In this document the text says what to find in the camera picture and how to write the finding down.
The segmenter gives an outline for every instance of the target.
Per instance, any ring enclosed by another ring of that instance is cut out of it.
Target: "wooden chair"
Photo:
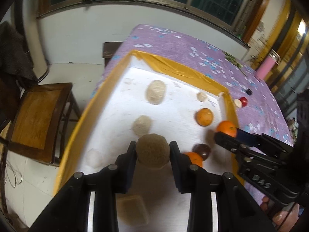
[[[34,86],[25,91],[7,138],[1,138],[0,142],[12,152],[45,164],[59,165],[64,152],[68,121],[78,121],[69,119],[72,109],[80,118],[71,89],[71,83],[63,83]],[[69,107],[64,114],[67,103]],[[55,157],[58,134],[61,135],[59,158]]]
[[[106,67],[117,49],[123,42],[105,42],[103,43],[102,57],[104,58],[104,66]]]

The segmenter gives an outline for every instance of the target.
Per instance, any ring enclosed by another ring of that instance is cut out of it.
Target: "black cloth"
[[[0,71],[15,75],[20,84],[37,84],[33,63],[23,48],[24,37],[7,21],[0,24]]]

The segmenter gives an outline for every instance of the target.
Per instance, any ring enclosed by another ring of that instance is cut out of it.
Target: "brown ball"
[[[162,168],[170,160],[170,146],[163,136],[155,133],[140,137],[135,150],[138,161],[150,168]]]
[[[192,151],[199,154],[204,161],[209,157],[211,148],[206,144],[198,144],[193,147]]]

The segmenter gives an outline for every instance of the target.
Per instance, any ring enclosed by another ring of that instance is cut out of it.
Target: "beige ball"
[[[86,164],[94,169],[103,167],[102,154],[94,149],[90,149],[86,153]]]
[[[146,99],[151,104],[160,104],[165,96],[166,85],[161,80],[152,81],[146,90]]]
[[[170,160],[170,146],[163,136],[155,133],[138,139],[136,153],[138,161],[149,168],[162,168]]]
[[[142,137],[143,135],[149,133],[151,124],[151,118],[146,115],[141,115],[134,121],[132,125],[132,130],[138,137]]]

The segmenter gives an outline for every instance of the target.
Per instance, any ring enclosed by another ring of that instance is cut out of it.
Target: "table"
[[[242,71],[225,59],[223,51],[205,41],[173,30],[140,24],[121,44],[106,67],[92,96],[118,61],[132,49],[149,52],[191,67],[227,87],[234,99],[246,97],[248,106],[236,109],[240,129],[265,133],[289,145],[292,140],[281,110],[264,81],[243,64]],[[252,95],[245,90],[250,88]]]

